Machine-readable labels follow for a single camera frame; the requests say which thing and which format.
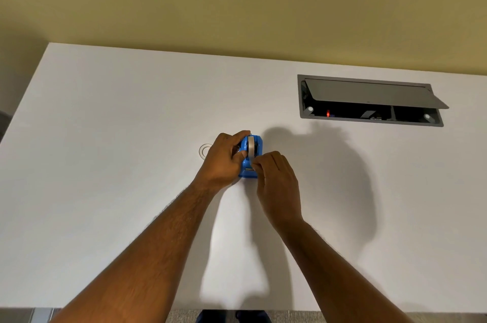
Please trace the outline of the person's right forearm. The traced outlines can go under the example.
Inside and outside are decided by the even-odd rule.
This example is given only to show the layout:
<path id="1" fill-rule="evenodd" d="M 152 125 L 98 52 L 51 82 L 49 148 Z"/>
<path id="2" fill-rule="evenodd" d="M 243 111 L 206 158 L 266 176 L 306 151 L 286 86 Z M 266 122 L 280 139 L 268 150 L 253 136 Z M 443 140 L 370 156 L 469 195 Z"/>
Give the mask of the person's right forearm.
<path id="1" fill-rule="evenodd" d="M 413 323 L 303 219 L 273 223 L 326 323 Z"/>

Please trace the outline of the person's left forearm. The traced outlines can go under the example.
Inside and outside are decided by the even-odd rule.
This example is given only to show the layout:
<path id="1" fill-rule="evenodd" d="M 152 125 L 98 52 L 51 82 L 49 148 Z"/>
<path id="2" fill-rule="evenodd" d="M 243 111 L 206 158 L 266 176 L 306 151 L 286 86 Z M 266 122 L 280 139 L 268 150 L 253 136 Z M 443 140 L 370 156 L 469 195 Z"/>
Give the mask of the person's left forearm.
<path id="1" fill-rule="evenodd" d="M 221 189 L 194 180 L 52 323 L 164 323 L 201 221 Z"/>

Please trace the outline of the blue tape dispenser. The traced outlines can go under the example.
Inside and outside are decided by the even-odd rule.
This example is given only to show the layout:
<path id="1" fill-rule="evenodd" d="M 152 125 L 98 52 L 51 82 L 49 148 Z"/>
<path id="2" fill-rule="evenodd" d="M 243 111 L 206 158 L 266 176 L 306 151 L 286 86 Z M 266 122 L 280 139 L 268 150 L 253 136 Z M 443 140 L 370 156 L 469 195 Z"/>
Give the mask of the blue tape dispenser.
<path id="1" fill-rule="evenodd" d="M 239 151 L 247 151 L 247 137 L 245 137 L 241 142 L 239 146 Z M 263 153 L 263 141 L 262 138 L 258 135 L 254 135 L 255 137 L 255 142 L 256 142 L 256 153 L 255 153 L 255 158 L 262 155 Z M 249 162 L 248 158 L 246 158 L 241 166 L 240 173 L 239 173 L 239 178 L 251 178 L 251 179 L 257 179 L 256 172 L 252 168 L 252 163 Z"/>

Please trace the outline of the person's left hand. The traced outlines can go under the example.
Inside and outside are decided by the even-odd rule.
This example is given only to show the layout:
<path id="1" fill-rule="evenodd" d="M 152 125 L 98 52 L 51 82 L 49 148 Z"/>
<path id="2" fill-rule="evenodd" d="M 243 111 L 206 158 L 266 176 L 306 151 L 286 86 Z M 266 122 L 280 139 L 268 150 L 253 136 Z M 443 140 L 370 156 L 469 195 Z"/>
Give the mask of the person's left hand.
<path id="1" fill-rule="evenodd" d="M 249 130 L 242 130 L 234 135 L 220 133 L 192 181 L 191 189 L 197 193 L 215 195 L 233 183 L 240 169 L 235 169 L 232 165 L 232 155 L 239 151 L 240 142 L 250 133 Z"/>

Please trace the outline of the power strip with red light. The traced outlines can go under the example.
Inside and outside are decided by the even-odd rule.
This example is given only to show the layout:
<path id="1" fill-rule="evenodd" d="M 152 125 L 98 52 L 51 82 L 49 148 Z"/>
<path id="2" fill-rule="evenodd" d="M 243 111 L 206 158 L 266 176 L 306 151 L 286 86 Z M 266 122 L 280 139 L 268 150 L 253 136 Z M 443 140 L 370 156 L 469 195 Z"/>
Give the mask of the power strip with red light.
<path id="1" fill-rule="evenodd" d="M 374 120 L 374 121 L 388 121 L 393 119 L 391 109 L 379 108 L 358 108 L 358 109 L 328 109 L 322 113 L 326 118 L 339 119 L 359 119 L 359 120 Z"/>

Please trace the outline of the person's right hand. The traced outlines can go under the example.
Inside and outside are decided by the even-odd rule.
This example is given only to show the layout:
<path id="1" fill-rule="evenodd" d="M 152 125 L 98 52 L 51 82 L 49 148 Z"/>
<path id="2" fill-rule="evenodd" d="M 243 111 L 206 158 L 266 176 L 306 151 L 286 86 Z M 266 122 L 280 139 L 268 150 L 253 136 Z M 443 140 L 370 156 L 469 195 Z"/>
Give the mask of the person's right hand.
<path id="1" fill-rule="evenodd" d="M 265 186 L 257 185 L 257 195 L 265 215 L 278 234 L 303 221 L 299 182 L 287 158 L 279 151 L 258 156 L 265 172 Z"/>

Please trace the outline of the person's dark blue trousers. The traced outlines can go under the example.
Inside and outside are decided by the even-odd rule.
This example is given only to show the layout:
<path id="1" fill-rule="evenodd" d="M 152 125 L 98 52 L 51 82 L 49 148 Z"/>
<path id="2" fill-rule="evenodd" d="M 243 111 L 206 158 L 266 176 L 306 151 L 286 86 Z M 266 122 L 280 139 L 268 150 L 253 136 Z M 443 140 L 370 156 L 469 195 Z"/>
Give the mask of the person's dark blue trousers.
<path id="1" fill-rule="evenodd" d="M 269 315 L 264 310 L 222 310 L 204 309 L 195 323 L 272 323 Z"/>

